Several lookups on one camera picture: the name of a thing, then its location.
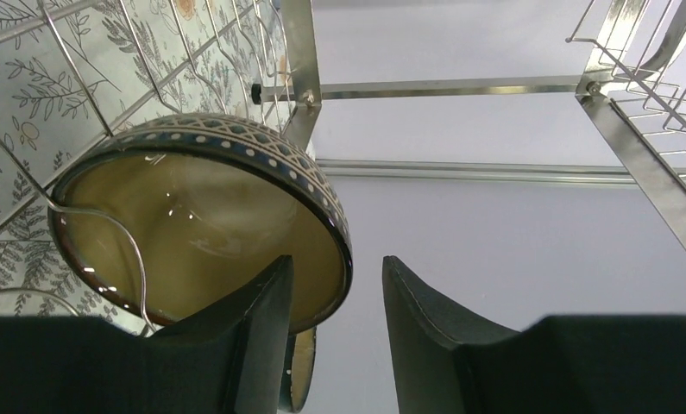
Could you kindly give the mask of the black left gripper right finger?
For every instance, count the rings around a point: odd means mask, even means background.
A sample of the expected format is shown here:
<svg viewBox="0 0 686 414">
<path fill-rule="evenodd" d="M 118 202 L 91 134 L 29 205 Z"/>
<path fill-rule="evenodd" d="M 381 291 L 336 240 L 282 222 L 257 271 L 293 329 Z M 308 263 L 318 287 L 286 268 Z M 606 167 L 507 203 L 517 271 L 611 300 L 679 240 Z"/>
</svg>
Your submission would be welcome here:
<svg viewBox="0 0 686 414">
<path fill-rule="evenodd" d="M 382 262 L 402 413 L 686 413 L 686 315 L 551 315 L 517 331 Z"/>
</svg>

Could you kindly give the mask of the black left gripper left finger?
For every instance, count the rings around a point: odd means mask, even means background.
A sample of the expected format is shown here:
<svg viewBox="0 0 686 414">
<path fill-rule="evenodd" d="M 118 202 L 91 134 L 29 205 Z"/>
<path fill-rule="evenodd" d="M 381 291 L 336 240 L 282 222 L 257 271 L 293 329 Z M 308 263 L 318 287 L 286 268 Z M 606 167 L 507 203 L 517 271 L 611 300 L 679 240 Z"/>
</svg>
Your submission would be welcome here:
<svg viewBox="0 0 686 414">
<path fill-rule="evenodd" d="M 0 317 L 0 413 L 274 413 L 293 260 L 149 337 L 98 317 Z"/>
</svg>

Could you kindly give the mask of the teal blue bowl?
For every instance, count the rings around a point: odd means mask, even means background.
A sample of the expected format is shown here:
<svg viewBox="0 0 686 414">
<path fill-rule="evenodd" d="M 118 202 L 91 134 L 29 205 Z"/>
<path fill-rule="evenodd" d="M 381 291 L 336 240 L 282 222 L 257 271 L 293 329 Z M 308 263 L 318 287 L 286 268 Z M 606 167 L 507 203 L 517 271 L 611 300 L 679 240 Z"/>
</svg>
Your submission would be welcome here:
<svg viewBox="0 0 686 414">
<path fill-rule="evenodd" d="M 316 328 L 287 338 L 284 372 L 280 382 L 280 411 L 300 413 L 304 409 L 312 385 L 316 347 Z"/>
</svg>

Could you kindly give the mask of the dark patterned bowl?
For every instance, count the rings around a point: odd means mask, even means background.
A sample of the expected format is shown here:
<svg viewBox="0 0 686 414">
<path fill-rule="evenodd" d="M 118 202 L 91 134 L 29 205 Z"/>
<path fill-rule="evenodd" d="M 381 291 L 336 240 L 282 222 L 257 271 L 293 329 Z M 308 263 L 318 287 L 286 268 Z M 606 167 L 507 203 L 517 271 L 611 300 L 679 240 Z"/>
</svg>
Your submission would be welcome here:
<svg viewBox="0 0 686 414">
<path fill-rule="evenodd" d="M 266 125 L 220 113 L 161 116 L 78 158 L 52 191 L 51 236 L 108 301 L 169 325 L 293 260 L 290 331 L 349 294 L 352 242 L 320 165 Z"/>
</svg>

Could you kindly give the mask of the steel two-tier dish rack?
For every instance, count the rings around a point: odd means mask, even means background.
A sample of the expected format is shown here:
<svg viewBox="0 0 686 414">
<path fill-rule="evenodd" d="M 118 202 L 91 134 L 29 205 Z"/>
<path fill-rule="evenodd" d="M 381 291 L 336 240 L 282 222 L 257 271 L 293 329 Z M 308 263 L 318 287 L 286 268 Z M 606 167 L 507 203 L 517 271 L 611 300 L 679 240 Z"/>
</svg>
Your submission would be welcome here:
<svg viewBox="0 0 686 414">
<path fill-rule="evenodd" d="M 253 104 L 288 104 L 273 129 L 336 175 L 515 182 L 515 199 L 439 219 L 425 234 L 464 243 L 497 237 L 503 260 L 566 242 L 573 265 L 610 273 L 608 254 L 686 281 L 686 1 L 579 3 L 568 46 L 588 49 L 582 73 L 523 78 L 323 84 L 322 17 L 310 1 L 280 5 L 286 85 L 255 83 Z"/>
</svg>

